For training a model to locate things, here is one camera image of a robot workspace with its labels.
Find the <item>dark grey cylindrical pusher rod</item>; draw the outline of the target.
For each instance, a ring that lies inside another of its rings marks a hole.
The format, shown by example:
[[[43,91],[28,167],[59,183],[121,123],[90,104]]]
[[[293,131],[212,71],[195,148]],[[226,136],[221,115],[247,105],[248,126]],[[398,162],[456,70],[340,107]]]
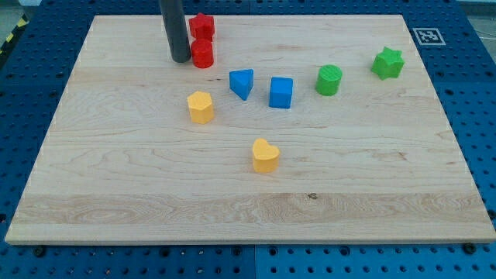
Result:
[[[191,59],[188,29],[181,0],[159,0],[165,33],[173,61],[185,63]]]

